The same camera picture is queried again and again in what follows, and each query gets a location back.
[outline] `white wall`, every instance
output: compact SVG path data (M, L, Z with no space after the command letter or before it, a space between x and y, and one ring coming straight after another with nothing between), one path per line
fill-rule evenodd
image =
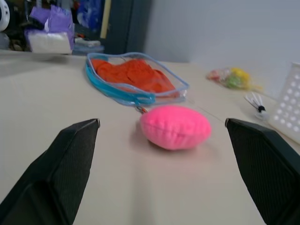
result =
M300 1L154 0L145 51L206 71L241 67L277 97L300 61Z

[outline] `orange fabric in pouch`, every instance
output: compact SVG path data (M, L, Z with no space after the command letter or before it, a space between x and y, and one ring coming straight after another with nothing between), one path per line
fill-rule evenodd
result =
M98 59L92 59L91 62L98 76L106 82L127 83L152 93L175 90L164 73L152 69L145 60L129 60L119 65ZM178 93L175 93L168 97L177 96Z

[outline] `table surface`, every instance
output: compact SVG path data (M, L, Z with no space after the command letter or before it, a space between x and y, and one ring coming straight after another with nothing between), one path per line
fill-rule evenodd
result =
M0 201L60 130L100 118L75 225L264 224L224 126L227 117L262 123L243 92L207 81L196 65L164 63L191 85L181 105L198 110L212 126L211 138L196 150L169 153L141 135L139 112L90 85L84 57L45 57L0 52ZM263 100L267 109L274 107L274 100Z

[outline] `purple package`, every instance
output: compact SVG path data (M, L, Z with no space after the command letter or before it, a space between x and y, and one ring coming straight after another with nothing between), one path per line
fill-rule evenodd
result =
M42 24L45 24L47 19L50 16L50 10L47 8L37 8L33 7L30 13L30 16L34 17L35 19L39 20Z
M70 42L70 47L73 49L74 26L70 10L51 5L48 27L50 33L66 32Z
M26 29L24 31L25 37L27 42L29 43L31 50L32 45L30 44L29 35L37 34L48 34L50 41L49 43L53 43L53 37L55 33L58 35L56 38L59 38L61 40L61 37L59 37L59 33L67 34L68 41L70 43L70 49L72 50L74 48L74 27L73 27L73 19L72 14L70 10L65 10L57 6L51 5L51 10L44 9L44 8L36 8L34 7L31 11L31 16L38 19L41 23L46 23L48 20L48 28L46 30L35 30L35 29Z

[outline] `pink ball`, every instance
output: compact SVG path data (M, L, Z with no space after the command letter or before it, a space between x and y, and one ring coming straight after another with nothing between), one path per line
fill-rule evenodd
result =
M209 121L183 106L160 106L143 114L142 132L149 141L168 150L191 149L211 134Z

